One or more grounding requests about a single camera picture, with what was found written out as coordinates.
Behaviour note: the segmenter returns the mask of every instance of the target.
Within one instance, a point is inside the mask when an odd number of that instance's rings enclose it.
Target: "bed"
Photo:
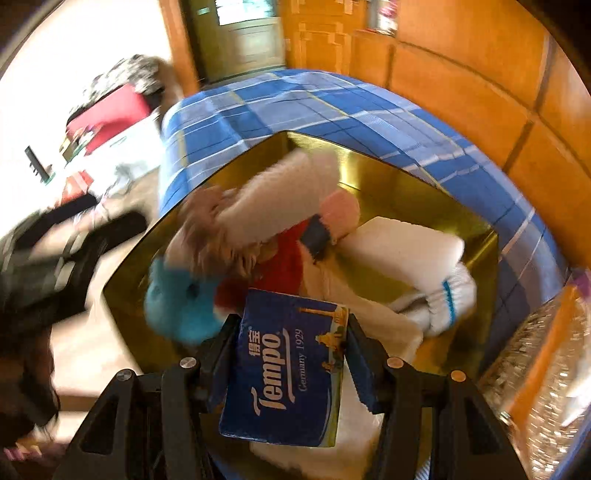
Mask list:
[[[535,209],[477,146],[418,105],[334,73],[278,70],[200,92],[163,121],[160,213],[275,132],[324,138],[433,184],[499,235],[498,292],[483,367],[516,326],[557,294],[566,260]]]

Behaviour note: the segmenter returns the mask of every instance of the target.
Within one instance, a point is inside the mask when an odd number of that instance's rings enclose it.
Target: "white plush fabric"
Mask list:
[[[343,238],[339,250],[389,278],[431,293],[460,261],[464,242],[421,225],[375,217]]]
[[[338,184],[339,162],[333,151],[308,155],[294,150],[244,185],[236,202],[218,220],[237,248],[264,242],[317,214],[320,202]]]

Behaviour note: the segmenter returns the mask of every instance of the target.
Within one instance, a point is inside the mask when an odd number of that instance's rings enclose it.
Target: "red plush fabric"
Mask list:
[[[303,279],[298,240],[308,220],[277,235],[277,253],[256,266],[257,279],[250,284],[241,278],[226,278],[217,287],[215,305],[236,312],[244,310],[248,288],[297,295]]]

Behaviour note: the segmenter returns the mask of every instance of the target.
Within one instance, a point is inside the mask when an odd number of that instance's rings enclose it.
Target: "wall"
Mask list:
[[[82,90],[135,53],[171,59],[158,0],[66,0],[18,52],[0,79],[0,235],[50,197],[25,147],[58,163]]]
[[[591,96],[548,31],[516,0],[400,0],[398,25],[356,32],[348,73],[473,141],[591,266]]]

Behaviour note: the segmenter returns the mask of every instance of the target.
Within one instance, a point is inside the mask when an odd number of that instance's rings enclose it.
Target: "golden container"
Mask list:
[[[298,147],[305,150],[336,150],[340,162],[341,185],[358,198],[362,223],[374,216],[396,218],[453,233],[465,241],[462,261],[478,285],[477,307],[470,316],[457,322],[454,328],[436,338],[426,339],[417,352],[414,366],[436,374],[461,369],[468,376],[476,378],[491,327],[496,297],[498,236],[491,225],[454,200],[439,185],[429,185],[381,160],[296,132],[274,134],[236,157],[209,177],[206,183],[220,185],[224,189],[240,187]],[[158,336],[146,325],[143,309],[148,287],[148,269],[154,255],[168,244],[178,229],[178,207],[179,205],[174,207],[144,235],[113,273],[103,291],[106,304],[125,343],[139,367],[146,373],[166,369],[180,360],[180,353],[173,343]],[[367,299],[387,303],[408,289],[406,285],[385,278],[354,261],[345,260],[338,255],[335,261],[349,285],[358,295]],[[204,429],[209,423],[215,430],[215,421],[205,419]],[[421,458],[426,459],[430,450],[430,426],[426,418],[423,424],[426,437],[421,447]],[[238,450],[249,456],[244,448],[235,445],[235,440],[225,440],[232,444],[232,463],[237,461]],[[210,438],[208,444],[213,447],[214,443],[218,445],[220,441],[221,437]],[[216,450],[223,455],[227,446]],[[251,466],[257,464],[259,470],[252,473],[252,478],[275,477],[276,471],[269,473],[270,476],[264,474],[266,462],[253,457],[249,458]]]

